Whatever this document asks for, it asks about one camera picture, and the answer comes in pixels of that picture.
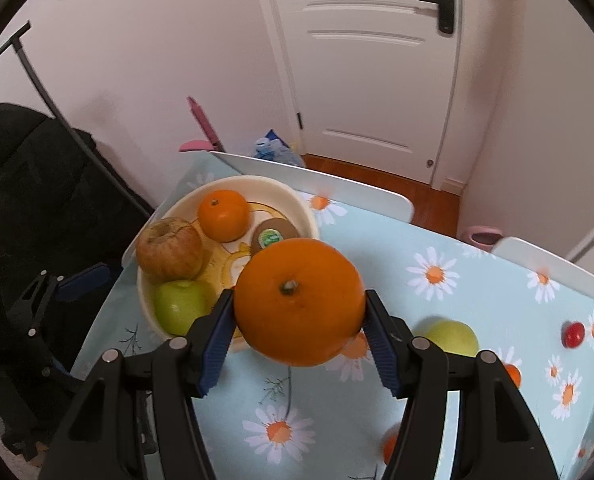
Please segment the small tangerine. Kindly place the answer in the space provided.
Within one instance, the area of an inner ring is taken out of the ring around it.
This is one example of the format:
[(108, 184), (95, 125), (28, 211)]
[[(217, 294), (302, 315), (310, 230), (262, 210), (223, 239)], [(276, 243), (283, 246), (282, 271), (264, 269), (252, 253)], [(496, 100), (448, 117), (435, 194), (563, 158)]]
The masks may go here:
[(234, 242), (250, 228), (251, 207), (246, 198), (232, 190), (216, 190), (201, 201), (199, 225), (206, 237), (219, 243)]
[(519, 368), (516, 365), (510, 363), (506, 363), (504, 367), (506, 372), (510, 375), (510, 379), (513, 381), (515, 386), (519, 388), (521, 386), (521, 372)]

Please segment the small tangerine edge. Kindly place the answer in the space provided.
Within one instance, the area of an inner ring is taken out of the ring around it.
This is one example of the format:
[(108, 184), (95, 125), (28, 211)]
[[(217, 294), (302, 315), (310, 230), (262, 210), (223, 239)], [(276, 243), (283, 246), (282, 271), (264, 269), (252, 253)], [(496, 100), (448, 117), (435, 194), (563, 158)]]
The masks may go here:
[(390, 428), (386, 432), (385, 437), (382, 439), (382, 461), (385, 465), (388, 465), (390, 463), (394, 447), (397, 443), (399, 429), (399, 425)]

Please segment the green apple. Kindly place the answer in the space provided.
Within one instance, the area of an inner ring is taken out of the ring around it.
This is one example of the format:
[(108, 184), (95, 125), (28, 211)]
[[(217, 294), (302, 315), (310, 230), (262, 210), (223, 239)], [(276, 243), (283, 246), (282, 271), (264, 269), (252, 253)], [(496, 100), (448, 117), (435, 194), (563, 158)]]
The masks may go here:
[(212, 289), (202, 281), (170, 281), (155, 290), (156, 319), (173, 336), (184, 336), (196, 318), (210, 313), (213, 304)]
[(432, 324), (423, 336), (444, 352), (471, 356), (479, 352), (479, 341), (475, 332), (465, 323), (441, 320)]

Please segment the red cherry tomato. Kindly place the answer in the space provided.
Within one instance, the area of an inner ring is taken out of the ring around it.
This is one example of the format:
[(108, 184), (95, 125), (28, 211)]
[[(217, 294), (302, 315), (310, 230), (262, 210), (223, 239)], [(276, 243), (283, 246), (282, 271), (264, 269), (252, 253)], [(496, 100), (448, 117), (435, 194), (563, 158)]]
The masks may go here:
[(585, 327), (581, 322), (566, 323), (562, 328), (562, 345), (567, 349), (575, 349), (582, 345)]

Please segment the brownish old apple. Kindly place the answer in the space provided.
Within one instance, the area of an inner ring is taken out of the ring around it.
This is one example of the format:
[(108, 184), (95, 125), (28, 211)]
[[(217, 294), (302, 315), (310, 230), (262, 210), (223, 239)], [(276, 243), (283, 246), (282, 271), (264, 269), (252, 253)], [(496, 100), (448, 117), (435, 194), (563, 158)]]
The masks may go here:
[(190, 222), (169, 217), (148, 224), (137, 237), (136, 261), (156, 281), (192, 280), (204, 264), (204, 244)]

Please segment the large orange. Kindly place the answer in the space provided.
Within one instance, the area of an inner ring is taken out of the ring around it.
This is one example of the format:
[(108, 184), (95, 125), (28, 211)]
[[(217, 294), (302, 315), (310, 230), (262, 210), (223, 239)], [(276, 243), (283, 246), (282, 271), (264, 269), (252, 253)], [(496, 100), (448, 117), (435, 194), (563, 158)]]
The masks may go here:
[(365, 290), (353, 263), (313, 238), (291, 238), (255, 254), (234, 287), (236, 324), (257, 352), (290, 366), (317, 366), (362, 327)]

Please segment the brown kiwi with sticker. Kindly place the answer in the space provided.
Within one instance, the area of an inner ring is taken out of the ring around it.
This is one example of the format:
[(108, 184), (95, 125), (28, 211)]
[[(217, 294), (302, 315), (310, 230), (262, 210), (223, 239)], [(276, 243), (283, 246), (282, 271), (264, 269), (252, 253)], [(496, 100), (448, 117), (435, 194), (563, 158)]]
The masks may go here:
[(288, 220), (283, 218), (264, 220), (252, 233), (250, 254), (257, 255), (258, 252), (275, 243), (296, 237), (300, 237), (300, 234)]

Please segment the black hanging jacket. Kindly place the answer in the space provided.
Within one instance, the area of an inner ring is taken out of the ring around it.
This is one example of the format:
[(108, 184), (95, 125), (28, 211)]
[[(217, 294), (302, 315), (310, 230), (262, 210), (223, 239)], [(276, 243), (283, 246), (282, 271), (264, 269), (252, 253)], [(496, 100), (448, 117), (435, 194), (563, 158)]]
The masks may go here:
[(7, 310), (43, 270), (68, 278), (103, 263), (114, 286), (151, 214), (89, 133), (0, 103), (0, 417), (10, 452), (32, 460), (50, 443), (78, 383), (75, 359), (32, 346)]

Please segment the daisy print tablecloth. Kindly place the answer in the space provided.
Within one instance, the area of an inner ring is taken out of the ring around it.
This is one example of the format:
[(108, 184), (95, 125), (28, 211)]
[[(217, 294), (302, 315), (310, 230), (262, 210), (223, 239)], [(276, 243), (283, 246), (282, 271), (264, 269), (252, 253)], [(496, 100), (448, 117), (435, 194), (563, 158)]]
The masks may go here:
[[(195, 153), (160, 211), (235, 176), (244, 174)], [(353, 262), (364, 284), (414, 333), (443, 319), (462, 322), (481, 349), (519, 368), (520, 393), (557, 477), (580, 477), (594, 456), (594, 299), (411, 222), (296, 192), (321, 239)], [(570, 322), (585, 327), (575, 349), (562, 345)], [(218, 384), (194, 408), (220, 479), (377, 479), (385, 471), (382, 439), (400, 422), (404, 402), (382, 385), (361, 341), (332, 362), (307, 368), (236, 347)]]

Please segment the pink slipper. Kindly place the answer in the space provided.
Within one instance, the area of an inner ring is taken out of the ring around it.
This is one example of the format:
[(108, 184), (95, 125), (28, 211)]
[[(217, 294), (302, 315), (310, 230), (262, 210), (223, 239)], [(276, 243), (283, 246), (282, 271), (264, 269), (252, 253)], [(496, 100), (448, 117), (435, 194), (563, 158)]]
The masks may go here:
[(484, 252), (490, 252), (503, 237), (503, 232), (494, 226), (468, 226), (460, 235), (460, 241)]

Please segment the cream cartoon bowl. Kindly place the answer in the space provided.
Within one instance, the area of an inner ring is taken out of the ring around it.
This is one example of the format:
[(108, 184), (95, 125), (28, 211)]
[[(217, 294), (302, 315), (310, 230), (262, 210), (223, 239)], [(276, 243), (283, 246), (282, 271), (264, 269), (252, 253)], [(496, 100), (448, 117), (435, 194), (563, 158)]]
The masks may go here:
[(301, 237), (320, 237), (318, 224), (304, 198), (280, 181), (259, 176), (235, 176), (209, 182), (177, 200), (162, 215), (178, 217), (199, 229), (198, 208), (205, 196), (212, 192), (231, 190), (245, 197), (251, 207), (251, 226), (238, 240), (221, 244), (203, 236), (204, 266), (198, 280), (218, 298), (223, 289), (235, 285), (240, 272), (251, 257), (254, 230), (265, 220), (284, 219)]

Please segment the blue water bottle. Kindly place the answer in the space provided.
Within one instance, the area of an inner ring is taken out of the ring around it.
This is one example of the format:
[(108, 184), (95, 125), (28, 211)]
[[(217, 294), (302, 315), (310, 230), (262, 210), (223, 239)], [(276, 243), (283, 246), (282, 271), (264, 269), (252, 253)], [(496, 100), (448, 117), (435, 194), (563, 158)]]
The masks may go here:
[(273, 130), (270, 130), (265, 136), (256, 141), (254, 144), (254, 157), (289, 166), (301, 168), (306, 166), (302, 157)]

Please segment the white panel door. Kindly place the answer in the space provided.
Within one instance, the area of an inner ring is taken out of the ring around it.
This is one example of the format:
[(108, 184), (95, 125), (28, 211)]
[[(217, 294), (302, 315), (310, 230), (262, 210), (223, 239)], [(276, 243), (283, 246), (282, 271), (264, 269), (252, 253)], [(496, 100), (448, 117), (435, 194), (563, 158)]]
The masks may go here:
[(303, 151), (423, 183), (434, 177), (458, 47), (417, 0), (262, 0)]

